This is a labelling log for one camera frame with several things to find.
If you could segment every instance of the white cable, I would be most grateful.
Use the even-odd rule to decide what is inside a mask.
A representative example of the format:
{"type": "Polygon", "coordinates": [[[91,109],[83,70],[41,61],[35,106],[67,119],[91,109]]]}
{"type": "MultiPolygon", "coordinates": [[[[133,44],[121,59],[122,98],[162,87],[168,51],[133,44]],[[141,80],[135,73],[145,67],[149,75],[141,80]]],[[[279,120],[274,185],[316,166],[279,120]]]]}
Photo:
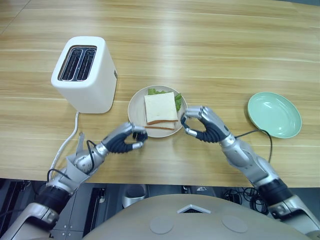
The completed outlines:
{"type": "MultiPolygon", "coordinates": [[[[77,111],[75,114],[75,120],[74,120],[74,129],[73,132],[71,133],[71,135],[62,143],[61,147],[59,148],[58,152],[56,153],[53,162],[51,164],[50,169],[54,169],[57,161],[60,158],[60,155],[62,153],[62,151],[65,149],[66,145],[68,144],[68,142],[74,137],[74,135],[76,134],[77,130],[78,130],[78,119],[79,119],[79,112],[77,111]]],[[[49,179],[51,180],[52,178],[52,171],[49,173],[49,179]]]]}

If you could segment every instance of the robot forearm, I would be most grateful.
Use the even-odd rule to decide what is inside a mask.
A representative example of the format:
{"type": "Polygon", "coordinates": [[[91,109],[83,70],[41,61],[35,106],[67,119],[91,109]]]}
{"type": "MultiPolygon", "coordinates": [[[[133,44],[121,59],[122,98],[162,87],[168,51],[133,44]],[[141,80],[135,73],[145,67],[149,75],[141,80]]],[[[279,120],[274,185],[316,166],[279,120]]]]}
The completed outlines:
{"type": "Polygon", "coordinates": [[[87,141],[86,150],[83,149],[84,138],[81,134],[76,153],[67,157],[67,166],[60,171],[62,174],[58,172],[49,180],[45,189],[25,208],[1,240],[48,237],[71,196],[98,170],[108,153],[126,153],[141,148],[148,135],[143,127],[126,122],[97,145],[87,141]],[[137,142],[126,144],[125,139],[132,133],[137,142]]]}
{"type": "Polygon", "coordinates": [[[210,108],[203,106],[188,108],[181,118],[181,123],[187,134],[201,141],[220,144],[229,164],[240,170],[259,191],[273,217],[291,224],[304,234],[320,230],[317,218],[298,196],[291,193],[272,166],[257,155],[248,143],[235,138],[210,108]],[[190,129],[186,124],[187,118],[199,119],[206,131],[190,129]]]}

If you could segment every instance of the green lettuce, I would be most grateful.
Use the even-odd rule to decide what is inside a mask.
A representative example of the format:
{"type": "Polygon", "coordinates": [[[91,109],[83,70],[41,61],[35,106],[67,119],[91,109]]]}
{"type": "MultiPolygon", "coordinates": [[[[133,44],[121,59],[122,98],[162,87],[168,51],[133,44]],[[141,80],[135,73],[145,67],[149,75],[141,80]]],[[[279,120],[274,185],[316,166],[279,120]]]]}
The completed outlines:
{"type": "MultiPolygon", "coordinates": [[[[148,95],[155,95],[155,94],[166,94],[166,91],[156,91],[154,88],[149,88],[148,89],[148,95]]],[[[182,103],[182,95],[179,93],[177,96],[174,97],[175,101],[175,109],[178,112],[181,108],[181,103],[182,103]]]]}

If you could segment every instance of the plate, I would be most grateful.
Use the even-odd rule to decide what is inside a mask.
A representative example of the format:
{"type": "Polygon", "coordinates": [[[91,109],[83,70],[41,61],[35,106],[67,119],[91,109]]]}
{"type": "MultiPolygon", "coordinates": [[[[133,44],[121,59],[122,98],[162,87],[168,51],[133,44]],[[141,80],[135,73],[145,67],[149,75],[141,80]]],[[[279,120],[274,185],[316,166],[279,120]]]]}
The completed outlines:
{"type": "Polygon", "coordinates": [[[302,119],[295,105],[273,92],[253,95],[248,102],[248,114],[254,125],[276,138],[292,138],[301,130],[302,119]]]}
{"type": "MultiPolygon", "coordinates": [[[[152,85],[147,86],[133,95],[129,102],[128,106],[128,117],[129,121],[138,126],[146,126],[146,106],[145,106],[145,95],[148,95],[148,89],[155,89],[156,91],[165,91],[165,92],[173,92],[174,95],[178,95],[179,92],[171,87],[163,86],[163,85],[152,85]]],[[[148,137],[151,138],[164,138],[168,137],[172,134],[178,132],[181,128],[181,116],[184,114],[187,108],[187,102],[182,96],[181,108],[177,112],[178,121],[174,123],[174,130],[165,130],[165,129],[154,129],[154,128],[146,128],[146,132],[148,133],[148,137]]]]}

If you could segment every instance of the black cable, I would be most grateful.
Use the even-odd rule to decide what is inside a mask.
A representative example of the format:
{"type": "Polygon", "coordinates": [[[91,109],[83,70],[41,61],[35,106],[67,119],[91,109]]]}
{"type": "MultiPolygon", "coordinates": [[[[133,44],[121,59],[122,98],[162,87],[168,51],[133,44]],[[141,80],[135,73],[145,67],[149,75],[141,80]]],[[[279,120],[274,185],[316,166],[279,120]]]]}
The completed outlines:
{"type": "Polygon", "coordinates": [[[46,182],[47,182],[47,183],[50,181],[50,179],[49,179],[49,174],[50,174],[50,172],[52,172],[52,171],[57,172],[58,174],[64,176],[64,177],[67,178],[67,179],[70,179],[70,177],[68,177],[68,175],[65,174],[65,173],[63,173],[62,171],[60,171],[60,170],[58,170],[58,169],[55,169],[55,168],[51,168],[51,169],[49,169],[49,171],[48,171],[47,174],[46,174],[46,182]]]}
{"type": "Polygon", "coordinates": [[[12,214],[12,213],[15,213],[15,212],[22,212],[23,210],[24,209],[13,209],[13,210],[10,210],[10,211],[6,211],[6,212],[0,214],[0,219],[2,217],[4,217],[5,215],[12,214]]]}
{"type": "Polygon", "coordinates": [[[40,186],[36,187],[36,181],[31,181],[32,190],[34,192],[34,199],[40,194],[40,190],[43,185],[47,184],[47,182],[41,182],[40,186]]]}
{"type": "Polygon", "coordinates": [[[243,189],[243,192],[242,192],[243,198],[244,198],[247,202],[250,202],[251,198],[252,198],[254,195],[259,194],[258,190],[256,190],[256,189],[253,188],[253,187],[246,187],[246,188],[242,188],[242,189],[243,189]]]}
{"type": "Polygon", "coordinates": [[[237,138],[241,138],[241,137],[243,137],[243,136],[246,136],[246,135],[252,134],[252,133],[256,133],[256,132],[265,133],[265,134],[267,134],[268,137],[269,137],[269,140],[270,140],[270,153],[269,153],[268,163],[270,163],[270,162],[271,162],[271,156],[272,156],[272,150],[273,150],[273,143],[272,143],[272,138],[271,138],[270,134],[269,134],[266,130],[256,129],[256,130],[248,131],[248,132],[246,132],[246,133],[244,133],[244,134],[241,134],[241,135],[239,135],[239,136],[236,136],[235,138],[236,138],[236,139],[237,139],[237,138]]]}
{"type": "Polygon", "coordinates": [[[86,141],[86,146],[88,147],[90,158],[91,158],[91,164],[92,164],[92,167],[89,171],[89,173],[90,173],[95,168],[95,161],[94,161],[94,156],[92,155],[93,151],[91,151],[91,147],[90,147],[89,143],[92,144],[93,146],[96,146],[96,144],[91,140],[86,141]]]}
{"type": "Polygon", "coordinates": [[[243,202],[240,192],[232,188],[225,191],[224,193],[221,193],[221,198],[239,205],[242,205],[243,202]]]}
{"type": "Polygon", "coordinates": [[[31,186],[32,186],[34,194],[39,195],[38,191],[36,190],[35,181],[32,181],[31,186]]]}
{"type": "Polygon", "coordinates": [[[259,213],[262,213],[264,215],[268,215],[269,214],[269,210],[268,210],[268,205],[266,204],[266,202],[261,198],[261,196],[259,194],[255,194],[251,197],[250,199],[250,208],[252,210],[255,210],[259,213]]]}

